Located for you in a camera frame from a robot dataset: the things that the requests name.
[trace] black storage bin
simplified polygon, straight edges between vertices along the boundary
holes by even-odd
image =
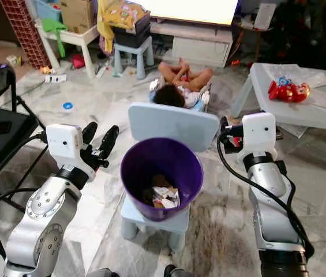
[[[150,23],[150,14],[147,14],[146,16],[144,16],[143,18],[138,20],[138,22],[135,23],[133,29],[114,27],[114,33],[131,33],[138,36],[140,33],[145,31],[149,23]]]
[[[139,48],[150,35],[150,24],[138,35],[132,33],[115,33],[115,42],[133,48]]]

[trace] crumpled paper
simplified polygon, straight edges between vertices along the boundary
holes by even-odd
[[[176,208],[181,204],[178,189],[174,188],[164,175],[154,176],[152,184],[152,202],[155,208]]]

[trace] red crate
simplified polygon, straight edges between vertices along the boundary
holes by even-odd
[[[0,2],[31,66],[37,69],[41,66],[50,66],[25,0],[0,0]]]

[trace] light blue stool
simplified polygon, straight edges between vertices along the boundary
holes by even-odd
[[[121,51],[135,54],[137,55],[137,78],[144,79],[145,74],[145,66],[144,66],[144,57],[143,54],[147,50],[147,58],[146,64],[148,66],[152,66],[154,64],[153,61],[153,51],[152,51],[152,38],[149,36],[145,42],[139,48],[133,48],[129,46],[120,45],[118,43],[114,43],[114,68],[115,72],[122,73],[122,61],[121,61]]]
[[[168,137],[184,143],[195,152],[208,149],[219,129],[219,118],[215,115],[153,103],[132,103],[128,116],[135,140]],[[138,232],[138,226],[150,226],[170,232],[169,248],[179,252],[185,246],[189,216],[188,206],[167,220],[154,222],[145,218],[129,196],[126,196],[122,206],[122,237],[133,239]]]
[[[188,229],[190,206],[177,215],[162,222],[155,222],[144,217],[126,196],[122,207],[122,237],[131,240],[137,234],[137,224],[150,226],[170,233],[168,239],[169,248],[179,252],[185,246],[185,234]]]

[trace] yellow fabric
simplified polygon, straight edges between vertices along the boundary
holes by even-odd
[[[98,0],[98,31],[105,38],[105,50],[109,53],[113,51],[114,32],[111,27],[103,20],[103,15],[114,3],[120,3],[120,0]]]
[[[103,21],[110,26],[124,29],[134,28],[134,23],[146,16],[149,11],[136,3],[122,1],[111,5],[103,15]]]

